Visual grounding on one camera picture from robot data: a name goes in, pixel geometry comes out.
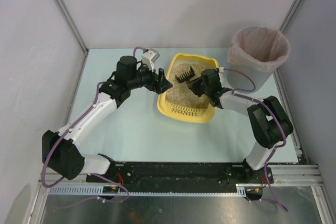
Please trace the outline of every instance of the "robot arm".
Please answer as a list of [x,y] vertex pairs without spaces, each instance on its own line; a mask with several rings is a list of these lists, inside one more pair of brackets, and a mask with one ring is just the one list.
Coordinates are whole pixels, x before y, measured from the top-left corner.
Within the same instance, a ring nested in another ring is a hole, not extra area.
[[[268,120],[269,112],[257,99],[248,99],[241,94],[235,94],[232,89],[222,87],[222,74],[219,69],[204,70],[201,76],[187,83],[191,91],[201,96],[208,96],[213,107],[236,111],[248,116],[256,143],[243,165],[251,170],[261,169],[276,146],[283,144],[281,130],[274,119]],[[277,98],[270,96],[263,99],[265,104],[281,125],[285,136],[293,132],[293,126]]]
[[78,174],[104,174],[110,166],[110,160],[102,155],[82,155],[81,144],[107,115],[130,96],[131,90],[146,87],[161,94],[172,87],[163,69],[160,68],[159,73],[155,72],[153,64],[158,57],[159,53],[154,49],[145,50],[141,61],[132,56],[121,57],[112,76],[97,85],[94,101],[57,132],[47,131],[43,135],[43,163],[47,162],[48,167],[67,179],[73,179]]

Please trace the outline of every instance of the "light blue table surface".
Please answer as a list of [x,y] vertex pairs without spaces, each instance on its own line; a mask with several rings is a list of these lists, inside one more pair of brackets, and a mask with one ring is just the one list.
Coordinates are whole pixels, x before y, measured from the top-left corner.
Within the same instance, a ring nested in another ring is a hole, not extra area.
[[[216,58],[227,66],[227,48],[159,48],[155,68],[167,71],[179,52]],[[132,55],[133,49],[91,49],[86,61],[71,112],[75,118],[94,98],[96,85],[105,81],[116,69],[121,56]],[[273,76],[254,97],[279,98]],[[116,161],[146,162],[241,162],[250,153],[255,139],[248,117],[229,110],[216,111],[208,123],[193,124],[161,114],[158,95],[145,88],[133,90],[131,96],[108,115],[88,136],[81,151],[103,153]],[[291,136],[287,145],[271,159],[275,163],[296,163]]]

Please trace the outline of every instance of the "plastic trash bag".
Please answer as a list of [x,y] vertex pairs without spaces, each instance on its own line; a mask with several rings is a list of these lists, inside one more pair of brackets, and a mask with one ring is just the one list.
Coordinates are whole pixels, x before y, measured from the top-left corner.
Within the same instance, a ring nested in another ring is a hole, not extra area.
[[239,30],[232,37],[228,62],[273,72],[288,59],[289,53],[289,41],[279,30],[249,27]]

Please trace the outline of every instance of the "gray trash can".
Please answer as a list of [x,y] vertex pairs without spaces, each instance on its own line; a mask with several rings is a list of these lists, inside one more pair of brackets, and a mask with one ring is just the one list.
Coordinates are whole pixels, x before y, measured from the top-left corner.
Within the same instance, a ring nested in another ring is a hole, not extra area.
[[[228,52],[230,69],[248,75],[258,91],[274,70],[289,57],[288,39],[277,29],[248,27],[239,30],[231,40]],[[230,71],[227,80],[233,88],[252,89],[252,84],[244,76]]]

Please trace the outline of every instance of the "metal floor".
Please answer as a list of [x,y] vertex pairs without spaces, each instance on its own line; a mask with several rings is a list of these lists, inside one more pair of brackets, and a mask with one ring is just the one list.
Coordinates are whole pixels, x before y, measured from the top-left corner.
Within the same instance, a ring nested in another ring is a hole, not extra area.
[[[121,204],[90,200],[68,209],[87,196],[49,195],[41,223],[213,224],[213,223],[322,223],[311,187],[278,187],[276,194],[289,209],[269,202],[248,203],[243,197],[133,196]],[[272,198],[264,191],[263,198]]]

